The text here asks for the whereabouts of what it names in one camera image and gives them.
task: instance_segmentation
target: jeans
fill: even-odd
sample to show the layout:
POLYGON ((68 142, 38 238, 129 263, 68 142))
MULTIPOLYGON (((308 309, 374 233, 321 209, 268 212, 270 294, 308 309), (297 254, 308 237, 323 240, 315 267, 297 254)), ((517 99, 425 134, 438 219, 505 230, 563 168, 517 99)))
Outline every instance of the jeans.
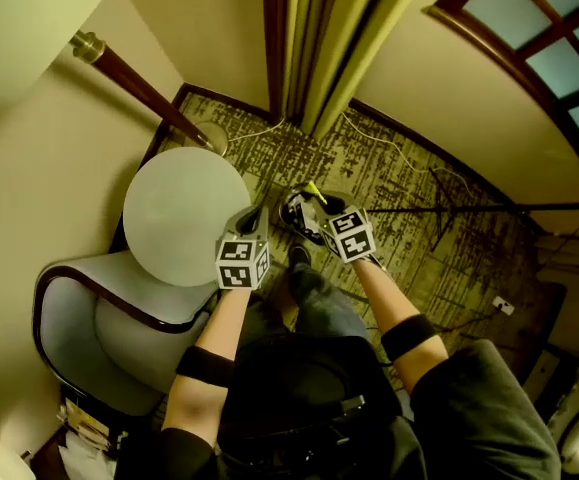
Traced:
MULTIPOLYGON (((347 297, 306 263, 297 263, 287 271, 289 291, 298 304, 296 332, 317 338, 360 336, 367 338, 367 328, 353 311, 347 297)), ((267 307, 260 297, 253 298, 240 333, 238 348, 261 338, 281 336, 290 331, 278 311, 267 307)))

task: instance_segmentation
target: black armband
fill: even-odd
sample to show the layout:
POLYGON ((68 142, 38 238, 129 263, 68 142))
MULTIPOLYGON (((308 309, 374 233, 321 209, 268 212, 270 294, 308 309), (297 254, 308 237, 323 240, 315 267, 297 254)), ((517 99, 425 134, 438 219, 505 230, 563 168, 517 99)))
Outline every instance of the black armband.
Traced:
POLYGON ((233 375, 233 361, 194 345, 183 354, 176 373, 226 388, 233 375))
POLYGON ((382 337, 382 347, 390 361, 395 361, 423 341, 436 335, 436 330, 424 315, 416 315, 389 329, 382 337))

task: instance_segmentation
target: curtain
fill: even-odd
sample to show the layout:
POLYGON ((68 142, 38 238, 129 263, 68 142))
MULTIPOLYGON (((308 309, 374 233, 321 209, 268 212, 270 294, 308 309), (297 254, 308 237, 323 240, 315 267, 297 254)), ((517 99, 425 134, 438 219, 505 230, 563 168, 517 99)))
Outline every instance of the curtain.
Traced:
POLYGON ((411 0, 287 0, 284 115, 322 137, 411 0))

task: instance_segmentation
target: wall outlet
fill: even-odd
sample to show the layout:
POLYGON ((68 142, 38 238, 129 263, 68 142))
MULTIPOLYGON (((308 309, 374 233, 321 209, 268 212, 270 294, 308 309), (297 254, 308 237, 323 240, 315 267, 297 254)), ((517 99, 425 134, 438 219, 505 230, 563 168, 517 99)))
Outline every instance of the wall outlet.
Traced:
POLYGON ((493 305, 508 316, 511 316, 513 310, 516 309, 500 296, 497 296, 495 299, 493 299, 493 305))

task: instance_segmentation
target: carpet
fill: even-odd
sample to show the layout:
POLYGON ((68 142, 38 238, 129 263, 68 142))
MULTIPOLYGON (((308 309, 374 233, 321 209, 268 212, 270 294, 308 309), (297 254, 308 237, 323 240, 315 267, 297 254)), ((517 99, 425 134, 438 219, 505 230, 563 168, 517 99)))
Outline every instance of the carpet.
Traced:
MULTIPOLYGON (((190 93, 181 111, 193 123, 212 121, 230 138, 260 132, 269 123, 260 117, 206 96, 190 93)), ((412 167, 424 171, 444 167, 436 155, 370 117, 347 109, 345 114, 363 133, 398 145, 412 167)), ((179 147, 170 137, 159 151, 179 147)), ((293 185, 313 180, 324 190, 348 192, 364 208, 399 208, 446 204, 446 193, 430 174, 411 169, 391 144, 363 137, 341 116, 321 140, 304 135, 290 123, 273 132, 230 143, 225 158, 242 175, 251 200, 269 207, 270 246, 274 259, 263 292, 277 283, 294 240, 279 221, 278 205, 293 185)), ((495 204, 478 183, 438 171, 456 205, 495 204)), ((533 362, 538 336, 553 318, 556 289, 540 283, 534 237, 517 217, 506 213, 458 214, 437 242, 436 214, 372 214, 378 257, 416 307, 436 325, 449 352, 471 340, 492 340, 512 371, 519 375, 533 362), (515 306, 507 316, 493 306, 500 295, 515 306)), ((354 310, 380 347, 367 300, 350 266, 326 249, 312 247, 313 266, 351 298, 354 310)), ((395 388, 400 382, 393 368, 386 372, 395 388)))

